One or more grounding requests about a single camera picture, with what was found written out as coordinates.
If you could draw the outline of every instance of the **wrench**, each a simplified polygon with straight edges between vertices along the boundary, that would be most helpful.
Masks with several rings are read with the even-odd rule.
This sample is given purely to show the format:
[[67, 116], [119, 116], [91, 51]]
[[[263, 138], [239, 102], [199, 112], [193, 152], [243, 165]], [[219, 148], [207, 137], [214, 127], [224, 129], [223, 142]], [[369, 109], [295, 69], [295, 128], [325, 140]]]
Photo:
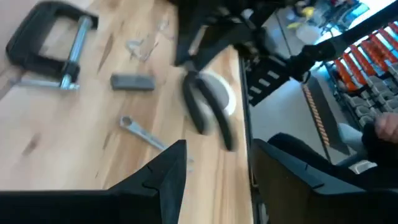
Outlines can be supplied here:
[[[157, 149], [161, 151], [166, 150], [168, 147], [161, 143], [155, 136], [148, 133], [144, 128], [142, 128], [137, 122], [135, 122], [129, 116], [123, 116], [120, 119], [120, 127], [128, 130], [130, 133], [133, 133], [143, 140], [147, 141], [149, 144], [155, 146]], [[188, 157], [188, 161], [193, 162], [193, 159]]]

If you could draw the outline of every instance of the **wooden table surface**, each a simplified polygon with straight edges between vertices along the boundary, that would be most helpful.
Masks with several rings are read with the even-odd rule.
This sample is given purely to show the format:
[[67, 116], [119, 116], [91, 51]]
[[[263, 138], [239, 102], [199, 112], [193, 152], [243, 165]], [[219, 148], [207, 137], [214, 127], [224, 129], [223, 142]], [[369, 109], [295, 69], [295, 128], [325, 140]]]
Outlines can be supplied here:
[[[0, 0], [0, 49], [38, 0]], [[180, 223], [238, 223], [252, 220], [248, 156], [238, 55], [226, 49], [209, 66], [233, 87], [238, 106], [231, 123], [237, 150], [223, 149], [218, 130], [199, 135], [180, 100], [181, 68], [171, 66], [175, 44], [157, 31], [176, 30], [175, 8], [164, 0], [69, 0], [99, 15], [81, 55], [79, 91], [11, 86], [10, 79], [38, 78], [0, 55], [0, 189], [107, 189], [144, 166], [159, 151], [118, 126], [133, 117], [166, 145], [186, 139], [195, 160], [187, 174]], [[77, 25], [59, 20], [46, 40], [45, 55], [67, 58]], [[158, 46], [147, 62], [132, 58], [127, 40], [147, 38]], [[153, 92], [114, 92], [112, 73], [147, 73]]]

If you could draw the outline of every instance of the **person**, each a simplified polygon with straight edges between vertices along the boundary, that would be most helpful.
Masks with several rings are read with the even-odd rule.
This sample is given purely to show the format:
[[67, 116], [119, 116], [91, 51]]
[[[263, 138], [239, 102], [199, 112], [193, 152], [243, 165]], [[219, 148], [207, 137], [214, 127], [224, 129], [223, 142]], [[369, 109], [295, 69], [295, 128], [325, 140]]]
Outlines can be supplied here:
[[343, 127], [349, 127], [345, 128], [345, 134], [354, 139], [350, 143], [343, 139], [343, 142], [354, 147], [361, 145], [367, 160], [377, 166], [355, 174], [347, 168], [329, 164], [305, 142], [285, 133], [276, 134], [268, 143], [309, 164], [317, 164], [336, 175], [355, 179], [367, 188], [398, 187], [398, 113], [380, 115], [374, 122], [366, 124], [362, 133], [348, 125]]
[[378, 117], [375, 131], [379, 139], [398, 144], [398, 113], [384, 113]]
[[383, 113], [363, 129], [368, 160], [382, 168], [398, 167], [398, 113]]

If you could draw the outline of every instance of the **hand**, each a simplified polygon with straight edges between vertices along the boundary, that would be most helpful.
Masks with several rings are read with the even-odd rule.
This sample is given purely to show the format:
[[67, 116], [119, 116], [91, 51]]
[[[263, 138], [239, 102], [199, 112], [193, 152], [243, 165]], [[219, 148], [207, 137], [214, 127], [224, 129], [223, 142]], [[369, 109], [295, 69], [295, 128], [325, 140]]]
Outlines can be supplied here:
[[383, 113], [376, 119], [375, 127], [380, 139], [398, 143], [398, 113]]

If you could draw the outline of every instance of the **metal bar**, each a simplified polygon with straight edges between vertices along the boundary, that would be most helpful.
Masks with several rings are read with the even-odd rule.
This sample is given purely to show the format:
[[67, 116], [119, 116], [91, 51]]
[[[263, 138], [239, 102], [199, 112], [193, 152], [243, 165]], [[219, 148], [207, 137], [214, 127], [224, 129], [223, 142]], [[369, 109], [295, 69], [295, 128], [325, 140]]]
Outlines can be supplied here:
[[[83, 45], [86, 40], [87, 32], [93, 26], [93, 21], [88, 16], [82, 16], [79, 19], [79, 30], [76, 34], [75, 41], [73, 42], [72, 49], [70, 50], [68, 60], [71, 62], [78, 62], [83, 50]], [[62, 90], [77, 90], [79, 85], [72, 83], [72, 77], [69, 74], [65, 74], [60, 83]]]
[[57, 82], [32, 80], [32, 79], [26, 79], [26, 80], [23, 79], [20, 81], [15, 81], [15, 84], [18, 84], [19, 86], [40, 86], [40, 87], [49, 87], [49, 88], [60, 88], [60, 85]]

